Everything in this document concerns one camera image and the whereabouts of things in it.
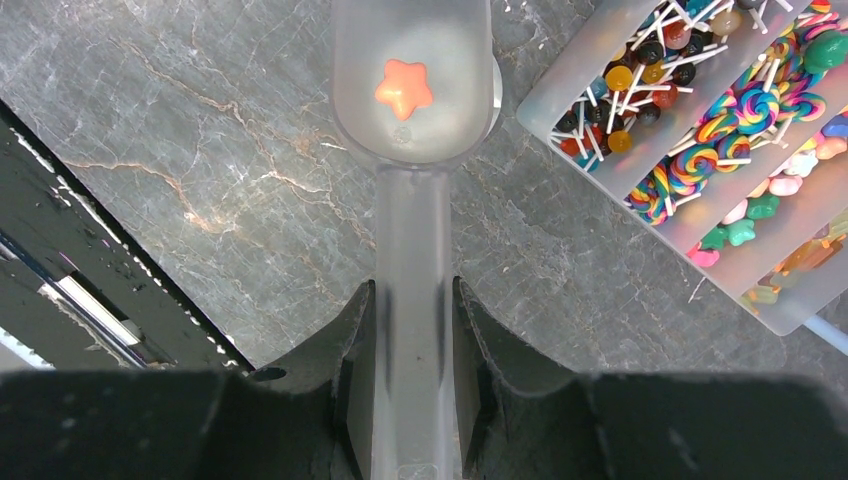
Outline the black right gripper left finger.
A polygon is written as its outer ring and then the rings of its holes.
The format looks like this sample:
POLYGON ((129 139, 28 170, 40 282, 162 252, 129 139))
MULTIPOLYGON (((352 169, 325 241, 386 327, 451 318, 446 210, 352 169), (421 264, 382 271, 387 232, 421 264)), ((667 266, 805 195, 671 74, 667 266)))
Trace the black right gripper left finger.
POLYGON ((251 373, 282 397, 266 447, 285 479, 367 479, 372 471, 376 285, 359 285, 317 333, 251 373))

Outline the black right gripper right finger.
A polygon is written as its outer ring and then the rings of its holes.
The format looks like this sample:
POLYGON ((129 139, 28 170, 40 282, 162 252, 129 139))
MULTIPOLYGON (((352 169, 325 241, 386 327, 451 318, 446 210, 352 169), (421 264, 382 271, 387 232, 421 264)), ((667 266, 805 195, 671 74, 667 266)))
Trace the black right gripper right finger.
POLYGON ((574 372, 452 283, 453 356, 466 479, 580 479, 583 389, 574 372))

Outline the clear plastic scoop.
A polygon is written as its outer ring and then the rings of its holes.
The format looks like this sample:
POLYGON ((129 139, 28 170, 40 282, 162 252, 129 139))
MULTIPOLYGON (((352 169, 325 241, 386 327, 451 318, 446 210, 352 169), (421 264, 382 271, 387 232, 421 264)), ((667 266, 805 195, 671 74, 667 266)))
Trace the clear plastic scoop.
POLYGON ((487 1, 331 5, 332 113, 376 185, 369 479, 452 473, 451 176, 495 121, 491 19, 487 1), (406 121, 374 97, 389 59, 427 67, 433 102, 406 121))

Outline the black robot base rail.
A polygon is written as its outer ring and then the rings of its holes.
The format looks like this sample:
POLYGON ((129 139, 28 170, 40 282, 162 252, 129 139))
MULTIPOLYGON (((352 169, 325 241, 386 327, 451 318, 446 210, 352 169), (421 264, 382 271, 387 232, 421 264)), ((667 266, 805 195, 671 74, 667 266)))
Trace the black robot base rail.
POLYGON ((1 107, 1 248, 130 368, 254 368, 70 169, 1 107))

